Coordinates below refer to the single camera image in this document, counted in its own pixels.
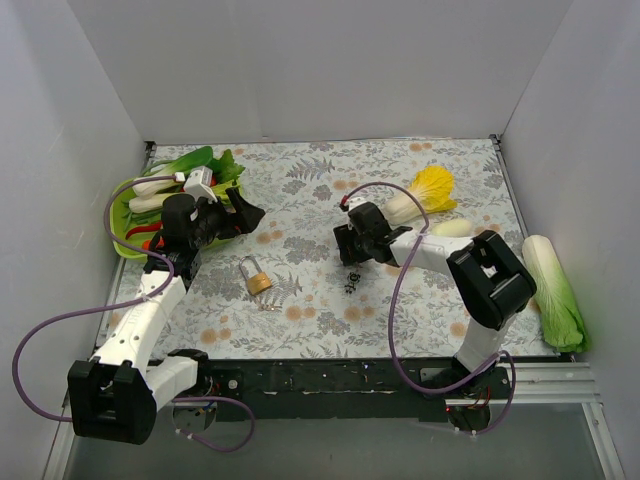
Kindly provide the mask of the brass keys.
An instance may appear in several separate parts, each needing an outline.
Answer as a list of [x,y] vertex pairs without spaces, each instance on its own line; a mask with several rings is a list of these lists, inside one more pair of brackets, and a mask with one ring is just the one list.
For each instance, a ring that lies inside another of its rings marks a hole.
[[267,303],[260,299],[255,299],[255,304],[259,311],[279,312],[282,309],[280,305],[276,305],[274,303]]

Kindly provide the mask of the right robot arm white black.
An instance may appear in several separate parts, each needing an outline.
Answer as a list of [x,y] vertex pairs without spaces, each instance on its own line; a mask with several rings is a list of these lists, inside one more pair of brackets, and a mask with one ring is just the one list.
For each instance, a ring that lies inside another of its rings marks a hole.
[[[340,209],[348,222],[334,229],[343,265],[368,260],[400,270],[387,322],[394,367],[414,390],[439,395],[456,390],[475,397],[489,384],[489,371],[506,353],[500,349],[512,317],[524,310],[537,291],[527,271],[503,238],[485,230],[475,237],[447,237],[414,230],[393,229],[381,210],[360,198],[343,199]],[[453,280],[471,320],[452,366],[420,385],[406,374],[393,340],[394,318],[402,281],[409,268],[445,275]]]

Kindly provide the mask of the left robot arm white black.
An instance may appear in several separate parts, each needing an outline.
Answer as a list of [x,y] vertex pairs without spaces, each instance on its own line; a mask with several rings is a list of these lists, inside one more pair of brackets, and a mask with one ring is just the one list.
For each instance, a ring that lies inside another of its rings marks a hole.
[[231,202],[178,193],[164,201],[161,227],[149,243],[136,305],[128,308],[105,343],[67,376],[76,435],[140,445],[150,436],[159,410],[184,394],[205,398],[213,386],[203,369],[206,353],[187,349],[159,365],[152,350],[174,308],[189,290],[201,265],[202,249],[216,239],[253,232],[263,209],[248,203],[236,188]]

